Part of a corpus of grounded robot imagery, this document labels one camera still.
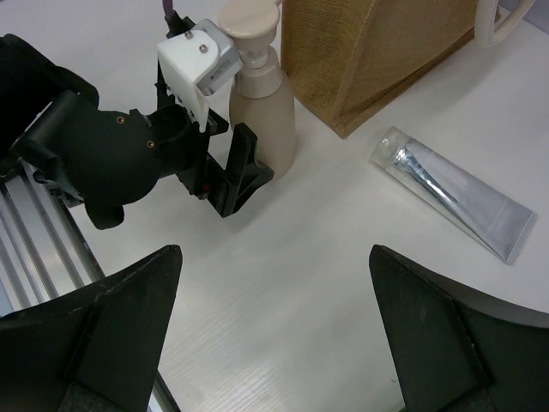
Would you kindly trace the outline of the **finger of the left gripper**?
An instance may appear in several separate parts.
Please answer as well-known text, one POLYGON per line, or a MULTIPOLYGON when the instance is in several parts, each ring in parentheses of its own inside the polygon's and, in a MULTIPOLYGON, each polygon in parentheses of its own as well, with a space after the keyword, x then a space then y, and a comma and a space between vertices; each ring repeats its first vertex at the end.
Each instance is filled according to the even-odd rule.
POLYGON ((244 123, 236 124, 224 170, 222 214, 237 213, 251 196, 274 177, 274 171, 256 157, 257 136, 244 123))
POLYGON ((238 211, 237 200, 240 179, 219 167, 210 167, 206 174, 204 188, 207 200, 214 210, 226 218, 238 211))

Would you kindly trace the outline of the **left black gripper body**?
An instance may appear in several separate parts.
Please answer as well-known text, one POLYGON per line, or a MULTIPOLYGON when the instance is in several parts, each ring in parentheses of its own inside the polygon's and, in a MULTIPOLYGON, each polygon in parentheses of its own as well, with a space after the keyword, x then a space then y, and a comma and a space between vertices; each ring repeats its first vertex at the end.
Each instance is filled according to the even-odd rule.
POLYGON ((45 60, 28 64, 28 88, 36 120, 25 133, 25 161, 34 178, 66 203, 82 204, 100 230, 124 221, 124 206, 144 198, 160 179, 176 176, 198 198, 211 198, 223 175, 211 166, 211 136, 228 129, 209 112, 205 131, 169 95, 157 75, 156 111, 145 115, 103 111, 97 89, 82 77, 45 60))

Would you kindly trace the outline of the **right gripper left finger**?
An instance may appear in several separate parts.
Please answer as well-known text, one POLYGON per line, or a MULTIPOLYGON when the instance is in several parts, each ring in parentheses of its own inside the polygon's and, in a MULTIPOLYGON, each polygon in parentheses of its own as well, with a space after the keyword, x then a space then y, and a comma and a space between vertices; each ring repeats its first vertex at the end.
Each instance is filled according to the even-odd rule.
POLYGON ((1 319, 3 411, 145 411, 183 255, 167 245, 1 319))

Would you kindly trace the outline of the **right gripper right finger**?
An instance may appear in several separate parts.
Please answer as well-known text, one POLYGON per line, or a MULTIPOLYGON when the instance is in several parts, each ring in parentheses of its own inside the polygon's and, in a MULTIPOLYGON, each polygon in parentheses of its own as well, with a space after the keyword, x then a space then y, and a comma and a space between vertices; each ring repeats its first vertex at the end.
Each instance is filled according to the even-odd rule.
POLYGON ((406 411, 546 411, 548 315, 384 245, 369 268, 406 411))

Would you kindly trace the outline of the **beige pump dispenser bottle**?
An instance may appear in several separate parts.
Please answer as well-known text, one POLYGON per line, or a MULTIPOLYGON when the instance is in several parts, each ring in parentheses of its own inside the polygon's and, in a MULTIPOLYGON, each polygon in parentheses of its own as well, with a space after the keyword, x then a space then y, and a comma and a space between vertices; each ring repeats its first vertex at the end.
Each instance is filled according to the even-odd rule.
POLYGON ((280 21, 279 1, 230 1, 218 14, 243 61, 231 88, 230 123, 256 134, 256 158, 273 170, 273 180, 292 166, 297 143, 294 93, 273 47, 280 21))

